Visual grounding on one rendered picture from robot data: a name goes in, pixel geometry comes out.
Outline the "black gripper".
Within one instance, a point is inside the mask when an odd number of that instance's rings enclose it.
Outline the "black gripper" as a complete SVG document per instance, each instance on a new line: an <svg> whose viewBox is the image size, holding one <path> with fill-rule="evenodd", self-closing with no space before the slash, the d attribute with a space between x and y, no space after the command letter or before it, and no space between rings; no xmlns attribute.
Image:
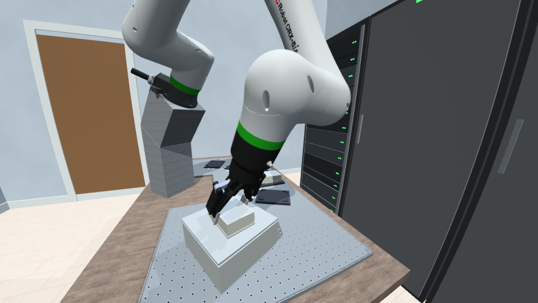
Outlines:
<svg viewBox="0 0 538 303"><path fill-rule="evenodd" d="M239 165L234 159L229 165L229 175L224 182L212 183L212 192L206 204L206 208L214 225L217 224L221 210L228 201L244 189L240 201L248 206L253 201L252 196L256 196L265 179L265 171L253 171ZM247 184L247 185L246 185Z"/></svg>

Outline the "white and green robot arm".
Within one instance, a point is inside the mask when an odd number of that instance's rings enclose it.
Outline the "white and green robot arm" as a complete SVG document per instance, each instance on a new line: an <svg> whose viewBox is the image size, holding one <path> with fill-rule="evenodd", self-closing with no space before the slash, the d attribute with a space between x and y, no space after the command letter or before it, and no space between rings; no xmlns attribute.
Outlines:
<svg viewBox="0 0 538 303"><path fill-rule="evenodd" d="M122 24L127 46L139 57L171 68L170 77L131 74L151 91L185 108L214 62L211 51L177 30L190 0L135 0ZM350 89L330 52L313 0L265 0L285 49L266 52L248 70L233 159L249 170L273 166L296 124L331 125L347 112Z"/></svg>

